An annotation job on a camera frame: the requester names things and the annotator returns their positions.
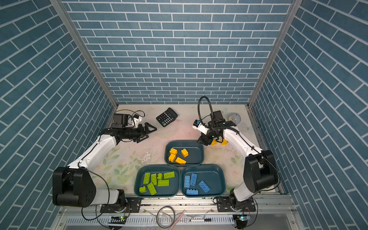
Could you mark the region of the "small yellow lego brick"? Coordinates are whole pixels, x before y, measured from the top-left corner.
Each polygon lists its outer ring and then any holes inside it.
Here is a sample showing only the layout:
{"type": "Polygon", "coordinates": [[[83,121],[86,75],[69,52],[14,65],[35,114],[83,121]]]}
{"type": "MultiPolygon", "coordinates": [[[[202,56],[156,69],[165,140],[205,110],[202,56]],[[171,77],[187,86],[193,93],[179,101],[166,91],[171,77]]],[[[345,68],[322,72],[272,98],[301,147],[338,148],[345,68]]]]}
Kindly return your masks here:
{"type": "Polygon", "coordinates": [[[182,153],[182,155],[183,155],[184,158],[186,158],[189,155],[189,152],[188,152],[187,149],[182,149],[181,150],[181,153],[182,153]]]}

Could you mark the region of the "yellow square lego brick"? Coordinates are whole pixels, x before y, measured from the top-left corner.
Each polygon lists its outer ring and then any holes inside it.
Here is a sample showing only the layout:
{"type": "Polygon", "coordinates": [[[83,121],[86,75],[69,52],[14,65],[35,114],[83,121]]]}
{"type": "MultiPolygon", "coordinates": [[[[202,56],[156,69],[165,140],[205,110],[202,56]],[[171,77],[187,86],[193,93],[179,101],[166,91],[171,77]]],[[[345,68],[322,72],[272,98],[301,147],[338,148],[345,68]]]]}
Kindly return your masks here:
{"type": "Polygon", "coordinates": [[[168,158],[169,162],[174,163],[175,159],[176,159],[176,155],[175,154],[170,154],[170,156],[168,158]]]}

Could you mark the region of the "green lego plate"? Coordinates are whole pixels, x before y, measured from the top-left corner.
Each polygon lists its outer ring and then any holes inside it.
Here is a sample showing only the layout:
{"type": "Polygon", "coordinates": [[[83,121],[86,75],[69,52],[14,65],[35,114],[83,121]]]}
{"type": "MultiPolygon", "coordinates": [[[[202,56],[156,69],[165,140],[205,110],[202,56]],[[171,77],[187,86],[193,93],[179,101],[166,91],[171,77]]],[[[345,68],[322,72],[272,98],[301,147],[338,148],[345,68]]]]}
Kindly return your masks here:
{"type": "Polygon", "coordinates": [[[150,180],[151,180],[151,173],[149,172],[146,172],[144,174],[144,178],[143,178],[143,184],[144,185],[148,185],[150,183],[150,180]]]}

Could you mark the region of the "blue lego brick top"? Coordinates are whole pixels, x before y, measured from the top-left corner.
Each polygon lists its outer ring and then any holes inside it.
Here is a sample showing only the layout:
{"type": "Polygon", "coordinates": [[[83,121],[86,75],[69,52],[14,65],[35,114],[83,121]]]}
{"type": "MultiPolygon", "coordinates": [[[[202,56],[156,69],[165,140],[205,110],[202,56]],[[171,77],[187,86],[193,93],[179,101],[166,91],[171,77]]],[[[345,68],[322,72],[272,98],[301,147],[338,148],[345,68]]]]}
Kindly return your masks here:
{"type": "Polygon", "coordinates": [[[197,189],[187,189],[186,190],[186,195],[187,196],[198,196],[199,191],[197,189]]]}

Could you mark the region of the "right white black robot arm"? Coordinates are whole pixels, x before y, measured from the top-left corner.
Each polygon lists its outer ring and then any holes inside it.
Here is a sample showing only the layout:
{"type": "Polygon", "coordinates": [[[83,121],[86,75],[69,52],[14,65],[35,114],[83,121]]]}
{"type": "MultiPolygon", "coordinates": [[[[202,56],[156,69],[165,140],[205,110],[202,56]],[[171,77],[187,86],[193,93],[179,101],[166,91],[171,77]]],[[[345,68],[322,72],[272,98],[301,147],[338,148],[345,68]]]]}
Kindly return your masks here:
{"type": "Polygon", "coordinates": [[[205,146],[213,141],[230,143],[245,158],[243,182],[230,191],[229,199],[234,210],[244,209],[254,195],[278,186],[281,182],[276,168],[275,156],[250,142],[233,121],[226,121],[221,111],[210,114],[205,124],[201,118],[195,120],[193,128],[201,132],[197,140],[205,146]]]}

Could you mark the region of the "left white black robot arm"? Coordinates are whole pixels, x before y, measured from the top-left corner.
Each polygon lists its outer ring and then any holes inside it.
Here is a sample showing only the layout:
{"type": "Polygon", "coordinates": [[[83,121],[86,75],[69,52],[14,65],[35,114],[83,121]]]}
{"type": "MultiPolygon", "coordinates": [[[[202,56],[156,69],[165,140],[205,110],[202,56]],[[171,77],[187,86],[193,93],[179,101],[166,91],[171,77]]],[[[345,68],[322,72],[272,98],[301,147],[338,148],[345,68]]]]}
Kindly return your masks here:
{"type": "Polygon", "coordinates": [[[58,167],[52,175],[52,200],[55,206],[86,208],[114,206],[117,212],[127,207],[125,193],[110,187],[98,188],[93,179],[95,168],[104,156],[121,141],[140,143],[157,130],[139,115],[114,114],[109,128],[103,129],[95,142],[68,166],[58,167]]]}

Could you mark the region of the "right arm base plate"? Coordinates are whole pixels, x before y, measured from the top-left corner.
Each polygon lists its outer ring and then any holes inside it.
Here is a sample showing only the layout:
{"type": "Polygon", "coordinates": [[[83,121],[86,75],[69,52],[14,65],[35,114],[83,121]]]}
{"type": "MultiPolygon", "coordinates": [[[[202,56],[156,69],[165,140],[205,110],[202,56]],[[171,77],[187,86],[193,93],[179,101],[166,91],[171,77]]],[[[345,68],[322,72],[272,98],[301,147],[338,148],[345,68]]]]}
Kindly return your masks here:
{"type": "Polygon", "coordinates": [[[218,212],[255,212],[255,202],[252,199],[237,201],[233,196],[217,196],[213,199],[218,212]]]}

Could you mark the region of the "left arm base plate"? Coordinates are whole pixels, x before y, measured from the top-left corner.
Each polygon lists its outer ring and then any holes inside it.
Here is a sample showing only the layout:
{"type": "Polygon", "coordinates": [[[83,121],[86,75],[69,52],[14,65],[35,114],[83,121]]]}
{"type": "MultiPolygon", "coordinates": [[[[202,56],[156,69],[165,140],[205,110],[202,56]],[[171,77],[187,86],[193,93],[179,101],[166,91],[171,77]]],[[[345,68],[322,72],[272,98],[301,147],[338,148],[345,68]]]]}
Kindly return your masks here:
{"type": "Polygon", "coordinates": [[[102,205],[100,213],[138,213],[141,207],[141,198],[126,197],[122,204],[102,205]]]}

